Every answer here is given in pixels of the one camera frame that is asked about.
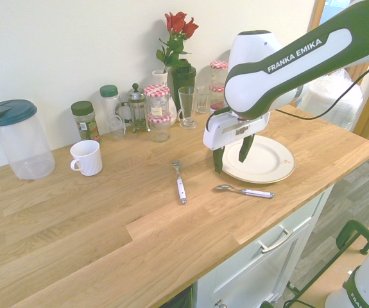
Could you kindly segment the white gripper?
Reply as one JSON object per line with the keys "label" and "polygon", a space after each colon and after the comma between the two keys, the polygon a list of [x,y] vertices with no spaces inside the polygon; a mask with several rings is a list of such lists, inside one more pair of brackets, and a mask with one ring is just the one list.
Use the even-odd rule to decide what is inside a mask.
{"label": "white gripper", "polygon": [[239,151],[239,161],[243,163],[252,147],[254,134],[265,129],[269,118],[269,113],[254,120],[242,120],[233,112],[210,116],[203,134],[203,143],[213,150],[215,172],[218,174],[222,172],[224,147],[241,139],[243,143]]}

